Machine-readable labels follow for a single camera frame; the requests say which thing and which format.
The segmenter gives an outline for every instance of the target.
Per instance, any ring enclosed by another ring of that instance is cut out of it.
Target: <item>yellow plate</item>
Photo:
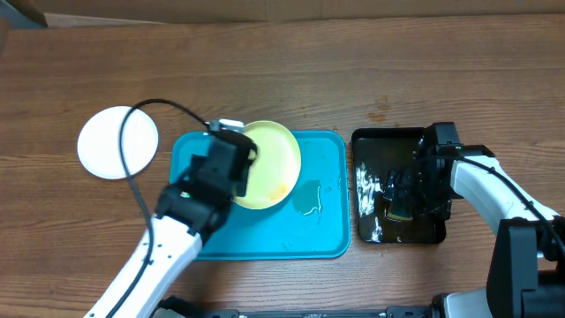
[[[270,208],[289,195],[300,174],[297,139],[283,125],[261,120],[245,126],[244,135],[257,145],[259,155],[249,170],[245,197],[236,197],[244,208]]]

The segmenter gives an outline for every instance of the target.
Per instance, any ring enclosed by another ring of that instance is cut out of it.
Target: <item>blue plastic tray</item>
[[[250,210],[234,203],[228,222],[200,252],[199,260],[290,260],[335,258],[350,244],[347,163],[342,138],[330,131],[292,132],[302,169],[290,195],[272,208]],[[205,155],[209,137],[189,132],[173,147],[170,182]]]

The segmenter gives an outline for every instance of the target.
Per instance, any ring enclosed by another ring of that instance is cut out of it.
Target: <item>black tray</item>
[[[361,128],[351,136],[358,235],[368,243],[437,244],[445,222],[429,216],[398,221],[386,217],[382,190],[390,170],[413,162],[424,128]]]

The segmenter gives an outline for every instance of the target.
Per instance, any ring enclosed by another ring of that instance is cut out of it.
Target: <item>wooden table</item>
[[[139,209],[124,181],[90,175],[75,147],[95,112],[151,97],[209,119],[333,129],[346,142],[358,127],[456,121],[464,143],[487,145],[516,182],[565,210],[564,15],[10,31],[1,316],[81,316],[124,265],[143,232]],[[166,106],[146,112],[161,137],[138,177],[153,207],[173,142],[199,127]],[[338,259],[199,262],[169,292],[248,311],[353,309],[485,284],[494,235],[469,204],[455,204],[437,246],[367,245],[351,215]]]

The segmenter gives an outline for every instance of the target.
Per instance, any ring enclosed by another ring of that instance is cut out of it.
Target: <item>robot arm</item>
[[[147,256],[151,240],[146,231],[130,260],[85,318],[151,316],[177,276],[196,259],[210,235],[225,224],[233,195],[245,196],[257,147],[242,134],[242,123],[223,119],[210,123],[209,129],[207,156],[194,155],[177,182],[162,190],[151,218],[154,240],[149,266],[124,303],[110,314]]]
[[[486,288],[434,299],[441,317],[563,317],[565,218],[510,179],[488,148],[461,144],[453,123],[426,128],[414,159],[391,171],[392,200],[408,198],[415,217],[447,220],[451,200],[465,198],[497,236]],[[538,271],[542,256],[556,269]]]
[[[151,264],[136,284],[130,296],[114,314],[114,317],[149,317],[169,286],[200,252],[202,239],[199,234],[189,234],[189,227],[169,216],[153,217],[154,246]],[[124,295],[139,271],[147,254],[148,232],[146,231],[137,248],[119,274],[94,307],[85,315],[106,317],[118,300]]]
[[[504,172],[496,158],[486,155],[472,155],[465,158],[492,167],[510,180],[546,220],[553,220],[559,215],[552,209],[541,205],[516,184]],[[497,234],[499,224],[503,219],[522,217],[528,221],[538,220],[499,178],[488,170],[471,163],[455,160],[451,169],[450,184],[457,194],[464,197],[480,213],[494,234]]]

